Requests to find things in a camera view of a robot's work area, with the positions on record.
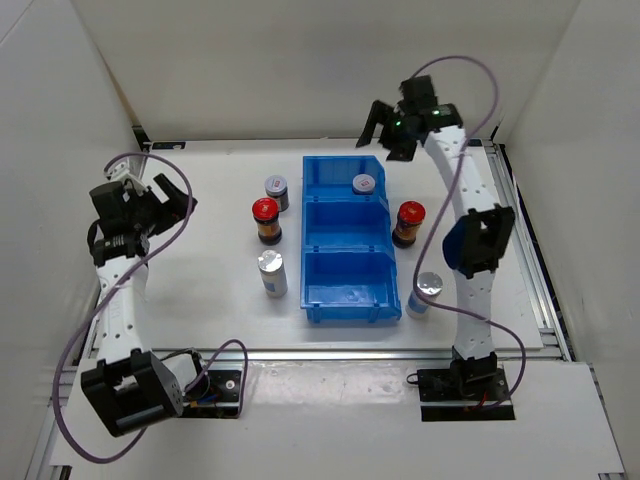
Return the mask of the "grey-lid dark jar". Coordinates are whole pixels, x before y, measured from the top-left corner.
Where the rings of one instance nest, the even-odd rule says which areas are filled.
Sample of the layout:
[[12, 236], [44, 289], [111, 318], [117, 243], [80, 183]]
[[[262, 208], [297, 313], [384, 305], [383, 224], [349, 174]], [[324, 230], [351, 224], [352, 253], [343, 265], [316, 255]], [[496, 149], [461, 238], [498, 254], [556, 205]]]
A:
[[368, 174], [358, 174], [352, 180], [352, 191], [356, 195], [372, 195], [375, 192], [376, 181]]
[[278, 204], [280, 212], [289, 207], [288, 183], [281, 175], [271, 175], [264, 182], [265, 193]]

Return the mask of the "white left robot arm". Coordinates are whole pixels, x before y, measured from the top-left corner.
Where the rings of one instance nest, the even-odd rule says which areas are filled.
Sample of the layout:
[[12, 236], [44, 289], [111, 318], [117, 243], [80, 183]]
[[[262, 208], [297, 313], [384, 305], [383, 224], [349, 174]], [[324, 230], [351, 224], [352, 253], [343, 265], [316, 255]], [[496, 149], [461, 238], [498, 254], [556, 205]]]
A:
[[97, 364], [81, 375], [82, 391], [114, 437], [179, 417], [185, 398], [206, 395], [210, 377], [187, 349], [161, 360], [145, 340], [149, 240], [183, 221], [196, 203], [165, 175], [153, 190], [130, 174], [112, 175], [90, 192], [98, 214], [87, 243], [100, 283]]

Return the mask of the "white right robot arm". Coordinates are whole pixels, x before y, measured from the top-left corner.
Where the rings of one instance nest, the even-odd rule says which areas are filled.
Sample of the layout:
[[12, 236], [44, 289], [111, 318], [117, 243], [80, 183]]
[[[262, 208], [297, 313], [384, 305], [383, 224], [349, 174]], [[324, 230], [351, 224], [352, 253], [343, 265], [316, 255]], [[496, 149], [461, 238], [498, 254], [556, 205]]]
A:
[[470, 400], [497, 374], [491, 295], [514, 226], [514, 210], [501, 206], [489, 192], [467, 152], [468, 137], [454, 105], [429, 101], [411, 117], [398, 106], [376, 100], [356, 146], [370, 144], [378, 125], [379, 143], [390, 160], [410, 161], [422, 145], [448, 189], [444, 205], [453, 208], [455, 224], [442, 249], [454, 274], [457, 305], [452, 310], [458, 314], [449, 387], [458, 398]]

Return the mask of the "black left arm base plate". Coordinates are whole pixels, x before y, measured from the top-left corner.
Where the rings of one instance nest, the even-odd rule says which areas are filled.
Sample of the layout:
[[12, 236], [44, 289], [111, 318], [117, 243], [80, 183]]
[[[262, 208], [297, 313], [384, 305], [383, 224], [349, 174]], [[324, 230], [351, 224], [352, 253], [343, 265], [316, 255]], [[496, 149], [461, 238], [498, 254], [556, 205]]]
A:
[[238, 419], [244, 406], [246, 366], [247, 363], [242, 367], [209, 368], [184, 394], [182, 418]]

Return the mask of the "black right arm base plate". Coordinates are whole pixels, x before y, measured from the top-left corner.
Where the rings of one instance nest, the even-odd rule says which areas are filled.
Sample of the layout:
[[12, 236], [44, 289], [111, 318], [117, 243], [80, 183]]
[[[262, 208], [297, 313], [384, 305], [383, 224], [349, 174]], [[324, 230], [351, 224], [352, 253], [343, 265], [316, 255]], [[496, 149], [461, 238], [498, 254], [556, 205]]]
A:
[[508, 397], [505, 372], [497, 370], [494, 380], [475, 393], [463, 396], [454, 384], [451, 371], [419, 369], [406, 377], [418, 388], [422, 422], [514, 421], [514, 408]]

